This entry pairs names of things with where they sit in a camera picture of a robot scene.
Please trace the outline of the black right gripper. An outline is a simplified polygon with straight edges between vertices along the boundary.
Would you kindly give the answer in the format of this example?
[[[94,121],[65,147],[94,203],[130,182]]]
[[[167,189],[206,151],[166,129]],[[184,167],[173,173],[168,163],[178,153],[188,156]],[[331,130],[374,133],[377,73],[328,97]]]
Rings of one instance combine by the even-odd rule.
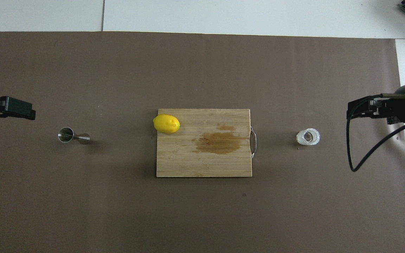
[[[405,94],[405,85],[395,93]],[[387,124],[405,123],[405,99],[378,99],[379,94],[348,102],[347,119],[387,117]]]

